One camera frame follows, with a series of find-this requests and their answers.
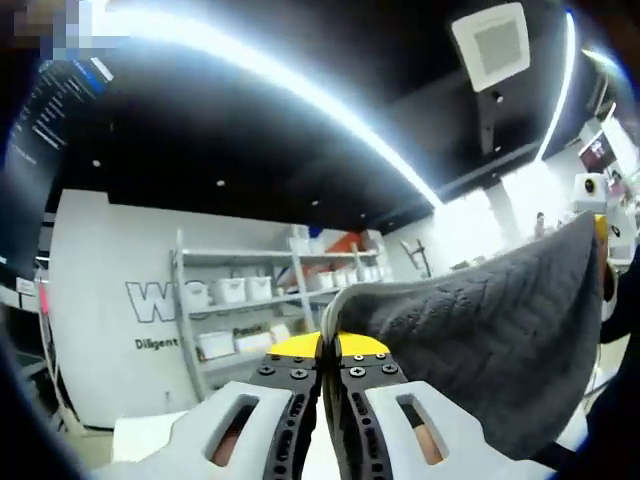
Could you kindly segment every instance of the person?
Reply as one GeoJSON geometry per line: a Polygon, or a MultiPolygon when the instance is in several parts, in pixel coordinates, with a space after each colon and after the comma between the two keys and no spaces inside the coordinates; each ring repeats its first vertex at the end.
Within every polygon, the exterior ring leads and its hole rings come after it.
{"type": "Polygon", "coordinates": [[[536,240],[544,236],[544,213],[542,212],[538,212],[538,216],[536,217],[536,226],[533,231],[533,236],[536,240]]]}

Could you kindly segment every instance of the led light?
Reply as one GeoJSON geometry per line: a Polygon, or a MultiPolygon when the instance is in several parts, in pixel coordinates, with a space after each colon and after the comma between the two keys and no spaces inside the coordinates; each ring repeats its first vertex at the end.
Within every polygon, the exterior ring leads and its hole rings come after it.
{"type": "Polygon", "coordinates": [[[620,66],[614,60],[606,56],[604,53],[596,52],[594,50],[588,50],[586,48],[582,49],[582,53],[584,53],[591,60],[598,62],[599,64],[601,64],[603,67],[607,69],[616,70],[616,71],[620,70],[620,66]]]}
{"type": "Polygon", "coordinates": [[[567,21],[567,43],[565,47],[564,77],[562,79],[562,87],[560,88],[560,96],[558,97],[558,103],[556,103],[556,109],[553,112],[553,117],[551,117],[551,123],[549,124],[549,128],[547,129],[547,133],[542,139],[540,149],[533,159],[534,162],[537,160],[542,160],[542,156],[547,150],[549,142],[551,142],[551,137],[553,136],[553,132],[558,126],[560,114],[562,113],[562,109],[564,108],[564,104],[567,100],[567,94],[569,93],[569,86],[571,85],[571,74],[573,73],[573,64],[575,63],[576,59],[576,26],[571,14],[567,12],[565,15],[567,21]]]}
{"type": "Polygon", "coordinates": [[[288,90],[327,114],[372,148],[398,170],[434,207],[442,205],[438,196],[415,170],[339,100],[309,82],[302,75],[220,30],[197,20],[146,9],[94,11],[92,20],[94,36],[130,35],[182,45],[253,72],[266,81],[288,90]]]}

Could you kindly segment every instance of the ceiling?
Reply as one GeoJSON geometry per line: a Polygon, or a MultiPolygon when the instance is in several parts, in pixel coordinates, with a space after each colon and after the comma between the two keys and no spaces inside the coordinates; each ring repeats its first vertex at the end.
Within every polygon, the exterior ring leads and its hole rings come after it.
{"type": "MultiPolygon", "coordinates": [[[[564,14],[523,2],[531,66],[493,88],[504,98],[498,105],[491,92],[472,90],[448,27],[490,2],[423,3],[154,2],[207,18],[322,86],[446,201],[535,155],[564,72],[564,14]],[[494,118],[484,142],[481,112],[494,118]]],[[[431,211],[362,141],[252,74],[142,41],[101,60],[115,78],[74,127],[50,211],[65,187],[105,190],[113,203],[347,230],[387,232],[431,211]]],[[[579,56],[547,157],[591,116],[596,77],[579,56]]]]}

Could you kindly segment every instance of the ceiling air vent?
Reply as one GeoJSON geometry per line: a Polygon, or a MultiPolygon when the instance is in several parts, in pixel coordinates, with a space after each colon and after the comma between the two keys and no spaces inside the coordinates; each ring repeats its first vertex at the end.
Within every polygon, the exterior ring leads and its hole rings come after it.
{"type": "Polygon", "coordinates": [[[529,68],[529,35],[520,3],[488,8],[451,25],[476,92],[529,68]]]}

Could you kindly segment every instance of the gray cloth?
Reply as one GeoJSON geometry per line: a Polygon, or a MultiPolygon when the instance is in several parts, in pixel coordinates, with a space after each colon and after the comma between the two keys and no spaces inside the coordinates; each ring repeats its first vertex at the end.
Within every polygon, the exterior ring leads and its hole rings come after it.
{"type": "Polygon", "coordinates": [[[438,389],[480,421],[491,446],[520,460],[553,442],[581,401],[600,309],[593,215],[583,214],[412,292],[358,294],[338,322],[385,343],[409,380],[438,389]]]}

